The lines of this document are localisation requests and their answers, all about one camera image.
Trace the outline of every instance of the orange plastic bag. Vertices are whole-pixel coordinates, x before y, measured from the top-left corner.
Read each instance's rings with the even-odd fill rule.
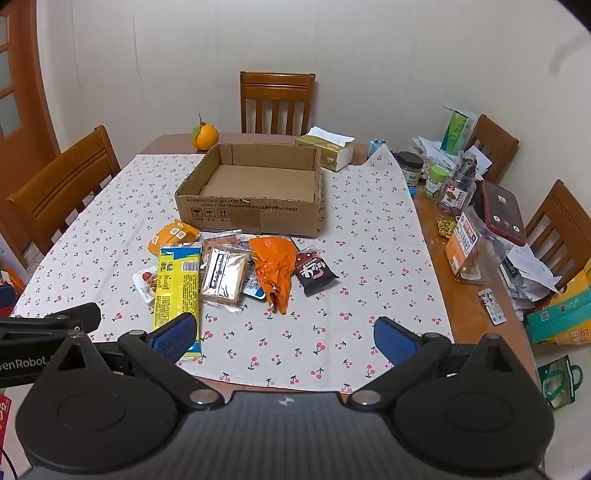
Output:
[[[285,315],[290,299],[291,275],[296,268],[296,246],[279,236],[253,238],[248,244],[255,252],[252,258],[256,277],[267,302]]]

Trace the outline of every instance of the chair backrest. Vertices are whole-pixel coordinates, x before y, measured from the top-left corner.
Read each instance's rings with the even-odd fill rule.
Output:
[[[515,157],[519,140],[483,114],[476,122],[472,135],[466,144],[466,150],[473,145],[476,145],[476,148],[492,162],[483,178],[496,184],[501,181],[505,170]]]
[[[33,243],[47,255],[52,237],[67,229],[66,218],[84,209],[83,199],[121,168],[105,127],[95,130],[52,160],[18,192],[8,197]]]
[[[304,102],[300,135],[308,133],[308,123],[314,95],[314,73],[255,73],[240,72],[240,111],[242,133],[246,131],[246,101],[256,100],[255,133],[261,134],[263,124],[263,100],[272,100],[271,133],[279,132],[279,108],[287,101],[285,135],[293,135],[296,102]]]
[[[532,233],[541,229],[544,224],[537,227],[545,217],[548,225],[531,242]],[[591,257],[591,218],[561,180],[556,180],[525,227],[525,234],[532,251],[543,253],[537,255],[540,260],[554,275],[562,275],[556,285],[558,290],[571,281]],[[542,251],[542,247],[546,246],[549,246],[548,249]]]

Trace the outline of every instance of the plastic container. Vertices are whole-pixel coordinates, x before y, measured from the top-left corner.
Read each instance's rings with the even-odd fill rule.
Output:
[[[418,179],[421,178],[423,159],[412,152],[399,152],[396,161],[402,169],[407,185],[409,187],[417,186]]]
[[[475,177],[462,175],[456,171],[445,182],[437,206],[451,216],[459,216],[462,209],[470,202],[475,190]]]
[[[425,197],[437,200],[448,174],[449,172],[445,168],[435,164],[431,165],[429,177],[425,183]]]
[[[381,147],[382,145],[384,145],[386,143],[385,140],[378,140],[377,138],[374,138],[371,142],[369,142],[369,148],[368,148],[368,160],[369,158],[374,154],[374,152]]]

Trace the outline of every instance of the wooden door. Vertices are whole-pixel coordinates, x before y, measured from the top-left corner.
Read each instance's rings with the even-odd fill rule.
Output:
[[[0,10],[0,233],[19,256],[30,238],[6,198],[55,157],[38,68],[35,0]]]

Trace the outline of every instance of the dark jar lid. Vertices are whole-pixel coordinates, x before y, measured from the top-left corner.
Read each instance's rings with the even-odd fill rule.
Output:
[[[398,163],[402,166],[413,170],[421,170],[424,163],[421,157],[412,152],[398,152],[396,160],[398,160]]]

